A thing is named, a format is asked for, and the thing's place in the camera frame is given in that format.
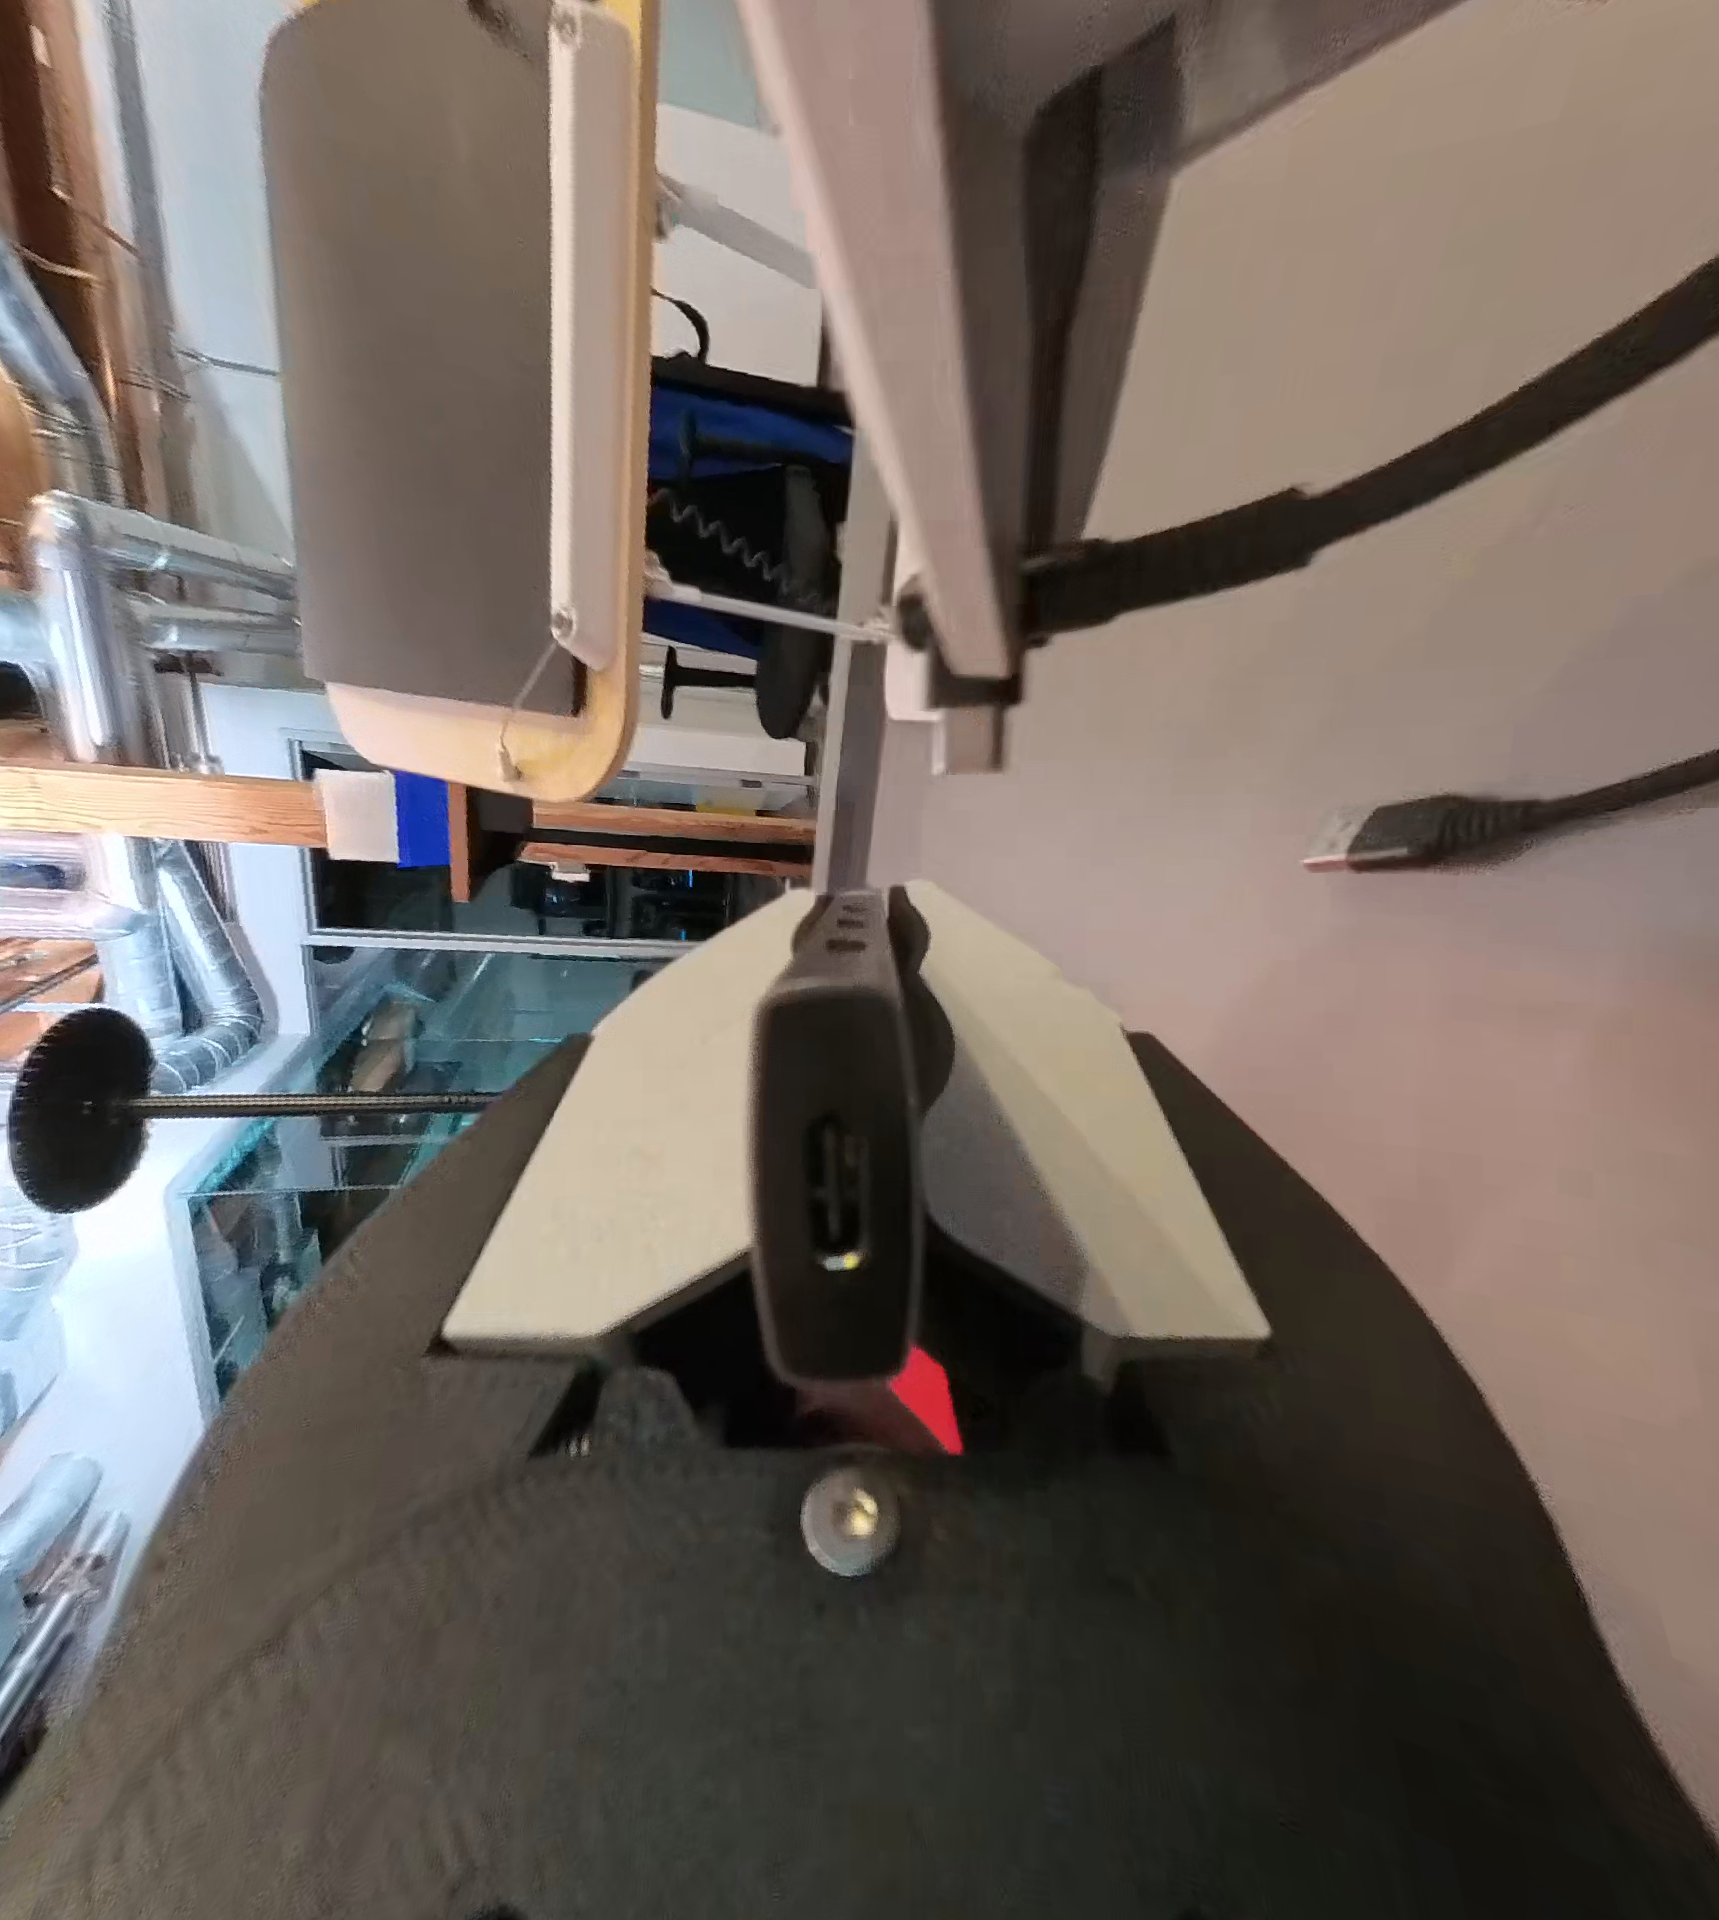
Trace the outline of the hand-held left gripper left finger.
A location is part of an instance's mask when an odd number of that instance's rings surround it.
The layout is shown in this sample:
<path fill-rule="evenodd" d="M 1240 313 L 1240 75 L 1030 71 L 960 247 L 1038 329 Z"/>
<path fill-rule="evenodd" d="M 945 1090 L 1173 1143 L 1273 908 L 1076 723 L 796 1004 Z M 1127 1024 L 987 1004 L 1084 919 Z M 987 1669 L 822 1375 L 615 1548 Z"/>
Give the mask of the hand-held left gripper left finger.
<path fill-rule="evenodd" d="M 753 1253 L 753 1024 L 796 922 L 801 897 L 771 897 L 591 1033 L 443 1322 L 450 1351 L 595 1351 Z"/>

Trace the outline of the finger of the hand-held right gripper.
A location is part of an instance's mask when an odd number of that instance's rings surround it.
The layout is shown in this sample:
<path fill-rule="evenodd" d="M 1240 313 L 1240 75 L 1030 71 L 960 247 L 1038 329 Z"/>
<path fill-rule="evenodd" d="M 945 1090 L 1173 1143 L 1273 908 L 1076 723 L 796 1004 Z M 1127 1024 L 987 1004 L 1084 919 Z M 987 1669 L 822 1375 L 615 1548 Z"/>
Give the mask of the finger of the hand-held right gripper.
<path fill-rule="evenodd" d="M 753 0 L 740 26 L 791 147 L 845 386 L 899 550 L 918 566 L 935 762 L 945 778 L 992 778 L 1009 762 L 1015 628 L 967 386 L 936 11 Z"/>
<path fill-rule="evenodd" d="M 1038 114 L 1023 152 L 1038 329 L 1026 555 L 1084 536 L 1179 167 L 1446 11 L 1446 0 L 1140 3 L 1144 29 Z"/>

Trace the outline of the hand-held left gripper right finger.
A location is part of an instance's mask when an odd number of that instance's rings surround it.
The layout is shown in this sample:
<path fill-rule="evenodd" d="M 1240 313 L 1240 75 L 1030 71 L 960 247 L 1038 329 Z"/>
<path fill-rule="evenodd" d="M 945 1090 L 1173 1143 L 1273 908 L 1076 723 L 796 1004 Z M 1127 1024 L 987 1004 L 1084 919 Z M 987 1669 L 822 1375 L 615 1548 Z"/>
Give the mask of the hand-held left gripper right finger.
<path fill-rule="evenodd" d="M 951 1069 L 925 1118 L 947 1242 L 1068 1310 L 1084 1346 L 1273 1338 L 1127 1024 L 936 886 L 909 886 Z"/>

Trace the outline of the black usb-c adapter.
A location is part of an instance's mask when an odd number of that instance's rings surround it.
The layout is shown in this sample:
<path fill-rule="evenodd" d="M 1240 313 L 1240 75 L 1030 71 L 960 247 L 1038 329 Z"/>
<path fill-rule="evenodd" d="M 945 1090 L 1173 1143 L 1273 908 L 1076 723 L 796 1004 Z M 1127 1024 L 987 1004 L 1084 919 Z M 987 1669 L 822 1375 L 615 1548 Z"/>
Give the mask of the black usb-c adapter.
<path fill-rule="evenodd" d="M 884 1385 L 918 1339 L 925 1118 L 951 1033 L 909 891 L 822 895 L 753 1017 L 753 1290 L 796 1388 Z"/>

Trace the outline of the blue bag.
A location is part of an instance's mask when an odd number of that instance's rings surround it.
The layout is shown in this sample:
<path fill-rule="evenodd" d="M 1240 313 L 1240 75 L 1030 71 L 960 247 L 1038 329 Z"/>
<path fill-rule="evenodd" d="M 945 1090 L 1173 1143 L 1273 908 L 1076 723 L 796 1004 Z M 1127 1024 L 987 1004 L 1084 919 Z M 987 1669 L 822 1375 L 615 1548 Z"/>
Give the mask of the blue bag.
<path fill-rule="evenodd" d="M 817 465 L 848 475 L 853 425 L 839 395 L 764 374 L 713 367 L 687 352 L 655 359 L 647 483 Z"/>

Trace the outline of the glass cabinet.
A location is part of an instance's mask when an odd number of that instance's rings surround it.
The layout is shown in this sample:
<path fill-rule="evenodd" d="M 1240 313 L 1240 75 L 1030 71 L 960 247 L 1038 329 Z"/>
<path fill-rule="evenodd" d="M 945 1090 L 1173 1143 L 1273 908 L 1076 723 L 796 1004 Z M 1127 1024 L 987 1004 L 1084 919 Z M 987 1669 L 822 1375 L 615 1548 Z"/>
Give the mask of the glass cabinet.
<path fill-rule="evenodd" d="M 730 820 L 676 781 L 621 778 L 604 811 L 676 811 L 687 830 L 554 830 L 507 797 L 407 800 L 407 865 L 321 847 L 243 847 L 230 922 L 271 1013 L 243 1090 L 459 1097 L 507 1090 L 580 1041 L 675 959 L 811 873 L 787 820 Z M 200 1304 L 204 1398 L 464 1113 L 230 1118 L 177 1186 Z"/>

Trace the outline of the black toothed wheel on rod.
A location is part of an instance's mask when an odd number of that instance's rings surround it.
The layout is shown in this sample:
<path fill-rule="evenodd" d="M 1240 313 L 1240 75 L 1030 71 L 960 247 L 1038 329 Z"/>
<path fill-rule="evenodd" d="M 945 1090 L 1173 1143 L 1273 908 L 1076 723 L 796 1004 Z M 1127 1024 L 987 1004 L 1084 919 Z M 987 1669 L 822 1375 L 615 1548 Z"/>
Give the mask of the black toothed wheel on rod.
<path fill-rule="evenodd" d="M 107 1202 L 149 1153 L 150 1118 L 385 1118 L 484 1113 L 492 1090 L 150 1090 L 143 1026 L 107 1006 L 53 1024 L 9 1084 L 9 1180 L 38 1215 Z"/>

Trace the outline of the wooden beam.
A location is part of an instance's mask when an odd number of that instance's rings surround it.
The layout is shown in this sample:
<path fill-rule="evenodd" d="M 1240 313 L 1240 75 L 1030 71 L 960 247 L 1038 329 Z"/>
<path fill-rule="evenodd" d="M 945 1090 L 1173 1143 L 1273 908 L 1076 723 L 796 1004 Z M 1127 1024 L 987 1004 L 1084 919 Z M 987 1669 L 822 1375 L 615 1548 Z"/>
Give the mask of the wooden beam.
<path fill-rule="evenodd" d="M 0 757 L 0 830 L 292 847 L 331 857 L 371 847 L 371 859 L 385 859 L 385 825 L 396 820 L 391 800 L 396 781 L 389 773 L 277 781 Z M 817 825 L 778 816 L 577 800 L 526 805 L 526 825 L 543 847 L 567 847 L 567 837 L 687 848 L 720 847 L 725 857 L 746 857 L 753 873 L 791 873 L 817 857 Z"/>

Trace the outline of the silver ventilation duct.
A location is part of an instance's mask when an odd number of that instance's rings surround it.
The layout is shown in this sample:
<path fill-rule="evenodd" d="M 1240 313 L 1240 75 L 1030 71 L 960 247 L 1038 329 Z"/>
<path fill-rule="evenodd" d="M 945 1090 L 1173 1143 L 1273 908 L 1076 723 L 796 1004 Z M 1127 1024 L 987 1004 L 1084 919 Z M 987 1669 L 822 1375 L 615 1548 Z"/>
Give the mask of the silver ventilation duct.
<path fill-rule="evenodd" d="M 187 399 L 168 336 L 149 200 L 107 207 L 115 161 L 149 156 L 130 3 L 103 3 L 107 130 L 90 105 L 90 3 L 0 3 L 0 378 L 28 437 L 19 545 L 53 727 L 85 767 L 168 767 L 150 616 L 220 580 L 187 568 Z M 23 1450 L 103 1466 L 103 1502 L 150 1518 L 217 1408 L 204 1310 L 177 1246 L 181 1148 L 158 1153 L 115 1202 L 78 1215 L 85 1256 L 61 1285 L 65 1375 Z"/>

